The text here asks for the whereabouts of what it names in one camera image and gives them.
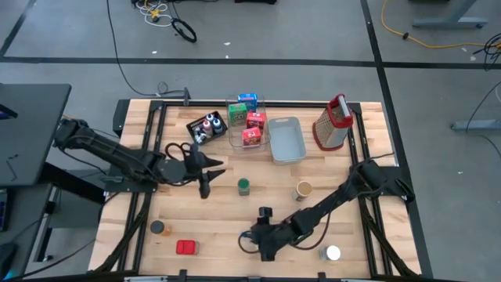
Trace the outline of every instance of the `bottle cap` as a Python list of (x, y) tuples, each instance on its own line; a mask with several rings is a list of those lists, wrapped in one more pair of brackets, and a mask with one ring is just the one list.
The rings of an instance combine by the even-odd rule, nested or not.
[(160, 234), (160, 233), (164, 232), (164, 228), (165, 228), (164, 223), (161, 222), (160, 220), (155, 220), (150, 225), (151, 232), (155, 233), (155, 234)]
[(326, 249), (327, 258), (338, 260), (341, 257), (341, 250), (336, 246), (329, 246)]

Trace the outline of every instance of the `gray floor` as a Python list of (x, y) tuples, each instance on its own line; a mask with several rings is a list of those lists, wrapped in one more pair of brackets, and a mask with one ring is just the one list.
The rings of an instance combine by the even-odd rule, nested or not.
[[(5, 37), (27, 1), (0, 0), (0, 37)], [(451, 5), (389, 1), (387, 24), (428, 43), (484, 42), (499, 30), (496, 0), (479, 1), (468, 13), (491, 21), (481, 30), (412, 29), (410, 19), (446, 13)], [(137, 10), (110, 0), (121, 57), (373, 60), (362, 10), (350, 0), (282, 0), (278, 5), (178, 4), (199, 43), (175, 37), (170, 28), (146, 25)], [(479, 63), (476, 47), (424, 49), (380, 25), (382, 0), (369, 0), (384, 61)], [(7, 56), (112, 57), (113, 46), (103, 1), (38, 0)], [(126, 65), (140, 91), (155, 92), (159, 81), (171, 89), (187, 86), (195, 98), (225, 98), (259, 92), (267, 99), (330, 99), (343, 92), (350, 100), (383, 101), (375, 68), (309, 66)], [(499, 236), (501, 160), (483, 139), (451, 132), (449, 125), (468, 119), (483, 95), (499, 80), (499, 71), (386, 69), (391, 96), (417, 194), (430, 260), (437, 278), (494, 281), (501, 275)], [(111, 131), (120, 98), (136, 97), (116, 65), (0, 63), (4, 83), (70, 83), (66, 113), (93, 127)], [(479, 118), (499, 117), (500, 101), (491, 96)], [(501, 136), (488, 133), (496, 144)], [(106, 168), (94, 157), (75, 153)], [(52, 163), (88, 169), (52, 151)], [(61, 230), (49, 246), (56, 257), (92, 239), (95, 228)], [(83, 273), (90, 251), (41, 276)]]

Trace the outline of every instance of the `cup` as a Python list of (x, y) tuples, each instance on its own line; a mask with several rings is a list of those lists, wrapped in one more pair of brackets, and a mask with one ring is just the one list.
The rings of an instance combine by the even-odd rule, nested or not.
[(312, 184), (307, 181), (301, 181), (296, 185), (296, 189), (292, 192), (292, 198), (296, 201), (303, 201), (313, 191)]

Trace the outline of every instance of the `red block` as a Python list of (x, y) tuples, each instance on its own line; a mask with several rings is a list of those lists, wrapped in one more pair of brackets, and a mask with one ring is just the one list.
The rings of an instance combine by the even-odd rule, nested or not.
[(175, 253), (178, 255), (196, 255), (198, 254), (198, 242), (195, 240), (178, 240)]
[(261, 131), (265, 127), (266, 114), (247, 112), (247, 128), (258, 127)]
[(259, 128), (249, 128), (242, 131), (243, 146), (259, 146), (261, 145), (261, 131)]

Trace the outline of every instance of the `yellow cable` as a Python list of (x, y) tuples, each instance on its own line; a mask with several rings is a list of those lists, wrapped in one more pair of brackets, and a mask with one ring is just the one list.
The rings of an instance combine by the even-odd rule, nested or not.
[[(404, 36), (404, 34), (402, 32), (392, 30), (384, 22), (384, 11), (386, 9), (386, 3), (387, 3), (387, 0), (384, 0), (383, 8), (381, 10), (381, 23), (383, 24), (384, 28), (386, 28), (391, 33), (396, 34), (396, 35), (400, 35), (400, 36)], [(422, 46), (429, 48), (429, 49), (447, 49), (447, 48), (455, 48), (455, 47), (460, 47), (460, 46), (465, 46), (465, 45), (482, 46), (482, 47), (485, 46), (485, 43), (474, 43), (474, 42), (464, 42), (464, 43), (458, 43), (458, 44), (452, 44), (452, 45), (428, 45), (428, 44), (426, 44), (426, 43), (420, 41), (419, 39), (414, 38), (410, 35), (407, 38), (414, 41), (415, 43), (422, 45)], [(496, 47), (501, 49), (501, 43), (496, 45)]]

